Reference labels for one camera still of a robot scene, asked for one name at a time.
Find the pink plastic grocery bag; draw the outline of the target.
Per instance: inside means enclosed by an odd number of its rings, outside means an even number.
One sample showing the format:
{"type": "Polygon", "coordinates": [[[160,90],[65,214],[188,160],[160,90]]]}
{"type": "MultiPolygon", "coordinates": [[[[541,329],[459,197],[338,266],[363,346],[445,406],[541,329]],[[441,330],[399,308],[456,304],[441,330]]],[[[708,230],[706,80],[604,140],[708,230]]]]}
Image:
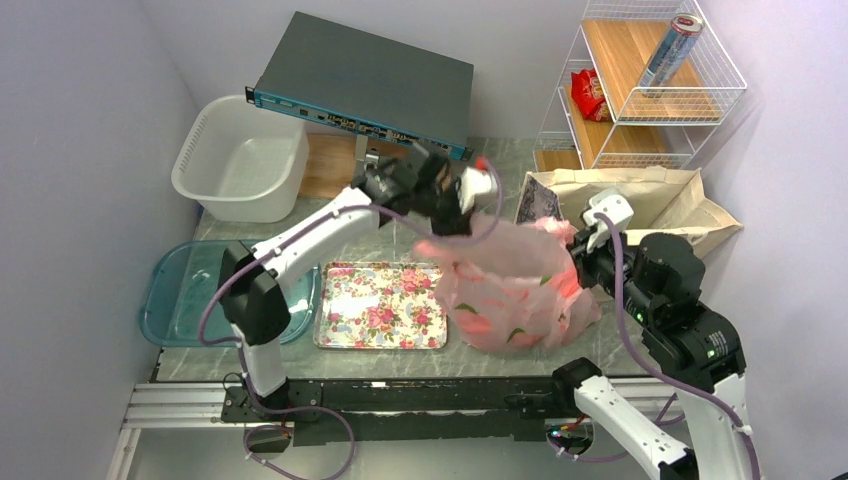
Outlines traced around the pink plastic grocery bag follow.
{"type": "Polygon", "coordinates": [[[569,221],[515,224],[477,213],[471,227],[470,247],[427,239],[412,250],[441,269],[435,299],[465,343],[493,353],[558,349],[600,320],[567,250],[577,233],[569,221]]]}

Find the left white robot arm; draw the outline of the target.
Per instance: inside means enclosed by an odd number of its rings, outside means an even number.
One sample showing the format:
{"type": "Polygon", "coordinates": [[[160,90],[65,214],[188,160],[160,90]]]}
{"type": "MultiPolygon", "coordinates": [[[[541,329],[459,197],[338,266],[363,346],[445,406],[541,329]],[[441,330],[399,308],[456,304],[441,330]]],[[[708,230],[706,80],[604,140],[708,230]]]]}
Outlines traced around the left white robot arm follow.
{"type": "Polygon", "coordinates": [[[248,407],[264,420],[289,406],[289,381],[280,351],[291,321],[285,289],[324,257],[366,234],[415,213],[436,236],[470,232],[478,193],[495,186],[485,170],[455,171],[444,156],[412,153],[363,171],[335,199],[289,230],[253,246],[224,251],[213,297],[240,349],[248,407]]]}

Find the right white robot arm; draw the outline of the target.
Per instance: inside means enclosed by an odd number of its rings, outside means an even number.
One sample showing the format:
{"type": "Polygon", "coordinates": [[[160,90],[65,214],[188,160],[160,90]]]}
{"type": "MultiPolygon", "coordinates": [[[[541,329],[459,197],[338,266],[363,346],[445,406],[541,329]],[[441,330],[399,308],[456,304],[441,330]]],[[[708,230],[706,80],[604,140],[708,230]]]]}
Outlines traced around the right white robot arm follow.
{"type": "Polygon", "coordinates": [[[552,375],[551,401],[605,429],[651,479],[759,479],[762,471],[745,404],[746,363],[734,326],[699,299],[704,263],[683,238],[653,233],[629,247],[616,233],[589,247],[593,229],[576,234],[569,252],[578,280],[613,296],[617,321],[633,318],[656,362],[638,362],[671,386],[692,442],[670,437],[612,386],[590,360],[552,375]]]}

